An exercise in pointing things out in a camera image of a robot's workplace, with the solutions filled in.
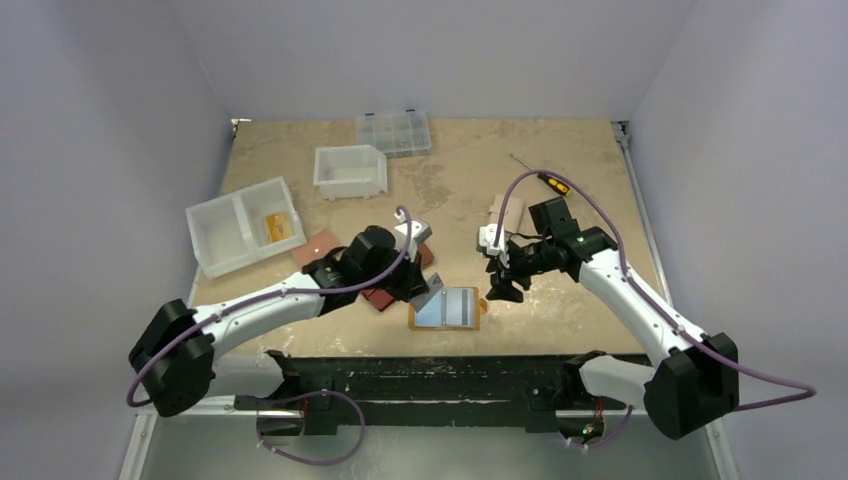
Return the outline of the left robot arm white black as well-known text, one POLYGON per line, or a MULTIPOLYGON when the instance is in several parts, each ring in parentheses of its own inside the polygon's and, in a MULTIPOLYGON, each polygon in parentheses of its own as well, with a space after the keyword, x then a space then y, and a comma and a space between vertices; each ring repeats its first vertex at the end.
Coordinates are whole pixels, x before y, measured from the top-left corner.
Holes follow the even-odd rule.
POLYGON ((214 364, 247 341, 352 304, 363 290, 410 303, 431 291, 417 249, 431 227, 411 220, 391 230, 371 225, 281 282, 233 300, 161 305, 129 352, 135 372, 125 402, 172 417, 211 396, 214 364))

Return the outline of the light blue credit card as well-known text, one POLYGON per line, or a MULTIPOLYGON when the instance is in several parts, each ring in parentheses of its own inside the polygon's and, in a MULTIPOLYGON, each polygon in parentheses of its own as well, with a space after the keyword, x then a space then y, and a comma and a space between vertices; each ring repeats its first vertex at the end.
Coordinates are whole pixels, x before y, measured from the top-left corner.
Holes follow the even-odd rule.
POLYGON ((419 311, 414 312, 412 327, 415 329, 435 329, 444 326, 445 293, 435 294, 419 311))

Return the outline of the white VIP credit card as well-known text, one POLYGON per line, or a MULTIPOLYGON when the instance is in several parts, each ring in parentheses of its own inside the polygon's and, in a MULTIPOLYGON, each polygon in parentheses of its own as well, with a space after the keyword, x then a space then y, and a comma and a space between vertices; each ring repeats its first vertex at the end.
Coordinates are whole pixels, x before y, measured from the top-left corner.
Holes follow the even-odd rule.
POLYGON ((408 304, 415 312, 421 311, 434 297, 439 295, 444 289, 444 282, 438 273, 432 274, 426 280, 426 287, 423 293, 412 297, 408 304))

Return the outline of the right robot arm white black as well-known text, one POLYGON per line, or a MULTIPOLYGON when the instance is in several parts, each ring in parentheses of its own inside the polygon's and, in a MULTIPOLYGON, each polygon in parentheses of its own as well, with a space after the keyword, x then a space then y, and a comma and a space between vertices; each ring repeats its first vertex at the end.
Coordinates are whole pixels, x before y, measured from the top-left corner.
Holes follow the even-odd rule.
POLYGON ((565 363, 556 399, 584 407, 597 397, 643 409, 666 437, 680 439, 739 406, 737 345, 680 316, 622 259, 601 228, 583 229, 561 198, 529 209, 536 233, 515 243, 496 224, 479 228, 490 301, 520 303, 536 275, 559 271, 600 299, 644 349, 647 366, 592 351, 565 363))

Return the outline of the orange card holder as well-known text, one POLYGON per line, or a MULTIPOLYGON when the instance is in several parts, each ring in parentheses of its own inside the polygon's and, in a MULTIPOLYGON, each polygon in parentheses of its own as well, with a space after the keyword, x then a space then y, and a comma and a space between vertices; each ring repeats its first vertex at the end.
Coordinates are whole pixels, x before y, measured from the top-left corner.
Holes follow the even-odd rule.
POLYGON ((431 298, 419 311, 410 307, 411 330, 479 330, 488 302, 476 287, 449 287, 431 298))

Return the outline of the gold credit card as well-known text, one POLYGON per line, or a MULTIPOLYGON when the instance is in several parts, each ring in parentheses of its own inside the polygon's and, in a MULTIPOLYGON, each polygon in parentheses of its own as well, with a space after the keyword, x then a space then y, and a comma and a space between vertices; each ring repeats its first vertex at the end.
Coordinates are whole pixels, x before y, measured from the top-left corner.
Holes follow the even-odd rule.
POLYGON ((286 212, 270 214, 264 219, 268 243, 278 243, 295 236, 290 217, 286 212))

